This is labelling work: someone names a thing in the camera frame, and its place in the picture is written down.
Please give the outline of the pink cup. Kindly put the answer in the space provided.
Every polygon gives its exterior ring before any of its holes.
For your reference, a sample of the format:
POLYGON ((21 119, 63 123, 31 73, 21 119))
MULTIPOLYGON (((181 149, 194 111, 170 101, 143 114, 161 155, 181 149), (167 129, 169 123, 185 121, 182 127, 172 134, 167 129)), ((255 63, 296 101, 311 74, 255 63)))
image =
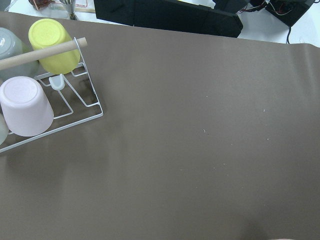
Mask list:
POLYGON ((53 123, 51 104, 35 79, 16 76, 0 86, 0 105, 11 132, 22 137, 44 133, 53 123))

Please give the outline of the black bar device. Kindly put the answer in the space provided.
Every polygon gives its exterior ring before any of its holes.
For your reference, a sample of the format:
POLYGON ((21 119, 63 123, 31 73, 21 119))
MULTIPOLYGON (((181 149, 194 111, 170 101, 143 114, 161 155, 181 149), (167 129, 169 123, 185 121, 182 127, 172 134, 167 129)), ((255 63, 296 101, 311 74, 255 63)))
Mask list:
POLYGON ((96 18, 141 28, 237 38, 235 13, 179 0, 94 0, 96 18))

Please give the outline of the white cup holder rack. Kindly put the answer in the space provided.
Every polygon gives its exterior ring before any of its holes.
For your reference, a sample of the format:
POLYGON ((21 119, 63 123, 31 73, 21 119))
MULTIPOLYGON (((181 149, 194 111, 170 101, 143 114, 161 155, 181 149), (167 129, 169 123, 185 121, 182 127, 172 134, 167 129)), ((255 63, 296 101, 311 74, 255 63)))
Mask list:
POLYGON ((51 126, 35 136, 19 136, 8 132, 0 151, 11 150, 26 143, 100 118, 104 111, 92 82, 85 58, 80 57, 76 68, 63 76, 43 72, 35 77, 40 83, 54 112, 51 126))

